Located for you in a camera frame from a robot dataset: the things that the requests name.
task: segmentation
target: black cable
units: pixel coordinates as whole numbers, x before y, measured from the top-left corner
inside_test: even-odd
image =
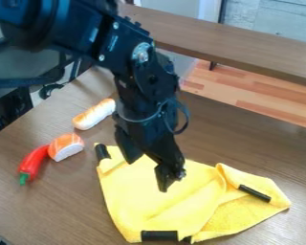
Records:
[[[171,128],[169,122],[167,121],[167,113],[164,112],[164,123],[165,123],[165,126],[167,128],[167,130],[169,130],[170,133],[174,134],[174,135],[179,135],[179,134],[182,134],[184,133],[184,131],[188,128],[189,126],[189,117],[190,117],[190,114],[189,114],[189,110],[188,108],[184,105],[184,104],[181,104],[179,101],[177,101],[176,99],[171,99],[168,101],[169,103],[173,104],[176,106],[177,109],[179,109],[181,112],[184,113],[185,117],[186,117],[186,122],[184,124],[184,126],[175,131]]]

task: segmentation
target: cable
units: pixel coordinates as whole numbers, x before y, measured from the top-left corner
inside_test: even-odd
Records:
[[[177,109],[179,109],[181,112],[184,113],[184,115],[185,115],[185,117],[186,117],[186,122],[185,122],[184,126],[183,126],[181,129],[175,131],[175,130],[173,130],[173,129],[171,128],[169,122],[167,121],[167,113],[165,113],[165,112],[163,111],[163,107],[164,107],[166,104],[175,105],[175,107],[176,107]],[[163,103],[159,106],[159,108],[158,108],[158,110],[157,110],[156,113],[154,113],[152,116],[150,116],[150,117],[148,117],[148,118],[145,118],[145,119],[142,119],[142,120],[132,120],[132,119],[128,119],[128,118],[124,117],[121,113],[119,113],[119,116],[120,116],[122,119],[124,119],[125,121],[130,122],[130,123],[146,123],[146,122],[148,122],[148,121],[150,121],[150,120],[155,119],[156,117],[163,116],[163,117],[164,117],[164,123],[165,123],[165,126],[166,126],[167,130],[168,130],[170,133],[174,134],[174,135],[182,134],[182,133],[188,128],[188,126],[189,126],[189,117],[190,117],[189,115],[190,115],[190,113],[189,113],[188,108],[187,108],[185,105],[183,105],[182,103],[180,103],[178,100],[176,100],[175,98],[166,100],[165,102],[163,102]]]
[[[174,134],[174,135],[182,134],[188,128],[188,126],[189,126],[189,117],[190,117],[189,116],[190,115],[189,110],[188,110],[188,108],[184,104],[181,104],[176,99],[171,99],[171,100],[169,100],[169,102],[173,103],[176,106],[177,109],[180,109],[180,111],[184,113],[184,115],[186,117],[186,122],[185,122],[184,126],[181,129],[175,131],[175,130],[173,130],[171,128],[169,122],[167,121],[167,113],[164,113],[164,123],[165,123],[165,126],[166,126],[167,130],[169,130],[169,132]]]

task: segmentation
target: floor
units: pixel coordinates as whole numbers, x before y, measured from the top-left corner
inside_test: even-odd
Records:
[[[183,90],[306,127],[306,86],[199,60]]]
[[[306,42],[306,0],[228,0],[225,24]],[[183,89],[306,127],[306,87],[199,60]]]

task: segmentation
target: black stripe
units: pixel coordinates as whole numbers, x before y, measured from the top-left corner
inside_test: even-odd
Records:
[[[255,197],[257,197],[257,198],[259,198],[262,201],[265,201],[267,203],[270,203],[270,201],[271,201],[271,197],[269,195],[265,195],[265,194],[255,190],[255,189],[251,189],[251,188],[249,188],[247,186],[244,186],[244,185],[240,185],[239,189],[248,193],[248,194],[250,194],[250,195],[253,195],[253,196],[255,196]]]
[[[178,241],[177,231],[142,231],[142,241]]]

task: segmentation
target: screw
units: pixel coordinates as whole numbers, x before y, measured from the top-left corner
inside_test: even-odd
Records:
[[[119,28],[119,23],[118,22],[113,23],[113,28],[117,30]]]
[[[104,55],[100,55],[99,58],[98,58],[99,61],[104,61],[104,59],[105,59]]]

